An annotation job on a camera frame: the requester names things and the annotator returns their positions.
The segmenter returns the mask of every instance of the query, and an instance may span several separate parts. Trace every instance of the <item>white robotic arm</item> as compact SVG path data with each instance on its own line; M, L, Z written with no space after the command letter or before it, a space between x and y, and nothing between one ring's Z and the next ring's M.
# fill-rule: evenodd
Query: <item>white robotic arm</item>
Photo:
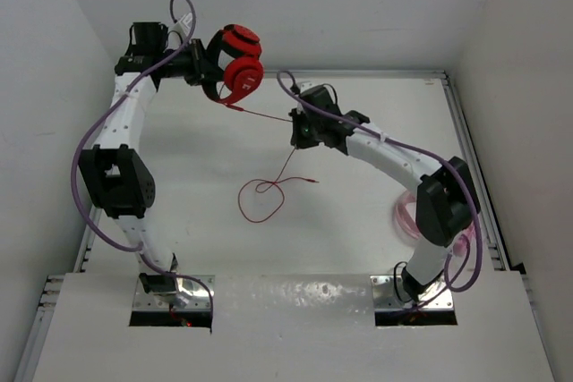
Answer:
M115 66L112 107L91 148L83 149L78 165L91 200L120 226L140 266L146 292L176 295L178 281L166 276L176 271L175 255L151 230L155 181L139 157L141 131L151 100L165 78L184 78L201 86L208 98L232 104L253 92L261 82L261 45L247 28L229 24L204 47L191 38L193 13L171 28L160 22L135 22L130 45ZM169 35L175 33L174 40ZM172 49L177 36L183 45ZM220 57L231 59L221 67ZM216 85L224 82L230 96L221 99Z
M416 224L422 233L413 257L402 272L404 289L414 301L441 275L446 257L457 235L471 223L471 213L459 184L450 172L433 158L386 141L388 135L370 119L356 111L342 115L327 85L306 82L295 89L305 104L336 117L344 117L378 133L372 134L333 118L318 114L299 103L293 118L291 144L299 149L324 143L343 154L358 158L401 183L416 197ZM470 190L479 210L475 188L467 164L453 157L449 161Z

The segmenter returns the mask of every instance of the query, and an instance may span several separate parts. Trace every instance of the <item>purple cable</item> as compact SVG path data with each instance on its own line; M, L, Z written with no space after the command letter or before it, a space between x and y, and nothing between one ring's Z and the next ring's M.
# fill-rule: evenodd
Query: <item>purple cable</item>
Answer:
M355 123L353 121L347 120L346 118L344 118L342 116L331 114L331 113L326 112L322 109L319 109L316 106L311 105L308 102L305 102L304 100L302 100L300 97L298 97L293 91L291 91L285 85L285 83L282 81L282 78L281 78L281 74L283 74L283 73L286 74L291 79L291 81L293 82L293 85L296 85L295 76L290 71L278 71L277 72L278 85L280 86L280 88L283 89L283 91L285 91L287 93L288 96L293 98L296 102L300 103L305 108L308 108L308 109L312 110L313 112L316 112L317 114L320 114L322 116L326 116L327 118L330 118L330 119L333 119L333 120L336 120L339 122L351 124L354 127L358 128L359 130L362 130L363 132L366 132L366 133L372 135L373 137L375 137L378 140L380 140L382 138L379 133L375 132L374 130L369 129L368 127L365 127L359 123ZM456 171L454 166L452 166L451 163L448 162L448 160L446 160L446 159L440 157L439 155L434 154L433 152L428 151L426 149L414 147L412 145L408 145L408 144L399 142L397 140L386 138L385 141L388 142L390 145L394 145L395 147L400 147L402 149L409 149L411 151L416 151L416 152L419 152L420 154L424 154L427 157L433 158L434 160L438 161L442 166L444 166L454 176L454 179L456 179L456 182L459 184L459 187L460 187L462 193L464 194L464 198L467 201L467 205L469 206L472 221L474 222L474 226L475 226L475 241L476 241L475 270L474 270L474 273L472 274L472 276L470 277L470 279L464 285L462 285L462 286L454 286L453 285L453 282L455 282L456 279L458 279L461 272L466 268L466 264L467 264L467 261L469 259L469 257L468 257L469 251L470 251L469 242L468 242L466 258L464 258L464 262L462 263L462 266L460 267L459 271L451 279L449 278L449 273L448 273L449 264L451 261L451 254L449 254L448 257L446 258L446 264L444 267L444 280L446 282L447 288L449 288L454 293L462 293L463 291L467 291L469 288L471 288L475 284L475 281L477 281L477 278L479 277L480 272L482 270L482 260L483 260L482 229L481 229L480 224L479 224L479 218L477 215L477 208L475 207L474 200L472 199L472 196L471 196L471 193L469 192L469 189L467 188L466 184L464 183L464 180L462 179L462 177ZM433 297L432 301L435 300L436 297L438 297L438 295L442 294L444 291L446 291L446 289L442 290L435 297Z
M195 282L195 283L199 284L201 286L201 288L203 288L207 292L207 294L209 295L210 317L211 317L211 327L209 328L209 330L211 333L213 333L213 311L214 311L213 310L213 294L211 293L211 290L209 289L209 287L207 285L205 285L205 283L202 282L200 279L197 279L196 277L188 276L188 275L179 275L179 274L173 273L173 272L167 272L167 271L163 270L161 267L158 267L155 264L153 264L143 254L141 254L141 261L143 261L145 263L145 265L148 266L151 270L158 272L160 275L172 277L174 279L177 279L177 278L187 279L191 282Z
M173 3L175 0L170 0L169 5L171 6L171 16L173 17ZM90 139L91 135L99 128L99 126L101 124L103 124L105 122L105 120L112 114L114 113L114 111L120 106L122 105L122 103L128 98L129 93L132 91L133 88L135 88L135 86L146 76L150 75L151 73L155 72L158 68L164 66L165 64L169 63L176 55L178 55L181 51L184 50L185 46L191 41L192 38L192 34L195 32L195 24L197 22L197 14L195 13L195 8L193 7L193 3L191 2L191 0L185 0L187 2L187 4L189 5L189 7L191 8L191 12L193 14L193 20L192 20L192 25L191 25L191 30L189 32L189 35L187 35L187 38L185 38L185 40L183 41L183 43L181 44L181 46L179 48L177 48L173 53L171 53L170 55L168 55L166 58L164 58L163 60L161 60L160 62L158 62L157 64L152 65L149 69L147 69L146 71L143 71L140 75L137 76L137 78L135 78L131 84L129 84L127 86L127 88L125 89L125 94L123 94L119 100L117 100L117 102L115 102L114 105L112 105L102 116L101 118L99 118L86 132L86 134L83 135L83 137L80 139L80 142L78 143L78 146L73 154L73 160L72 160L72 170L70 172L70 184L72 186L72 197L73 197L73 202L75 203L75 206L77 207L78 211L80 212L81 217L83 218L83 220L86 222L86 224L90 227L91 230L93 230L93 232L99 236L105 243L107 243L108 245L113 246L114 248L116 248L117 250L122 250L124 252L138 252L140 250L143 249L143 244L139 243L137 246L134 247L128 247L128 246L123 246L117 242L115 242L112 238L110 238L109 236L107 236L104 232L102 232L99 227L91 220L90 218L90 212L81 204L81 198L80 198L80 191L78 189L78 177L77 177L77 170L78 170L78 163L80 161L80 154L81 151L83 150L83 147L85 147L86 143L88 142L88 140Z

